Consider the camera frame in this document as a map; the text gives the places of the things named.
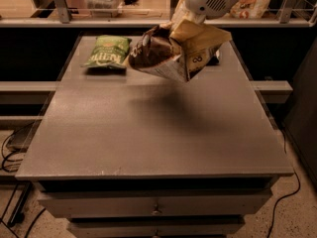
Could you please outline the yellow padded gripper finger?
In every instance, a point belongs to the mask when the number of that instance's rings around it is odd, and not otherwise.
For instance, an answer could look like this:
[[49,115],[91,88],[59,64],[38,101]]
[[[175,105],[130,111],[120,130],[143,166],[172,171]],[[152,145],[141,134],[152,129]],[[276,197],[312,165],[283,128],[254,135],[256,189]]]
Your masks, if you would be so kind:
[[185,6],[185,0],[178,0],[174,14],[171,17],[171,22],[173,26],[176,26],[182,20],[188,20],[195,24],[202,24],[205,21],[205,18],[205,15],[197,14],[187,9]]

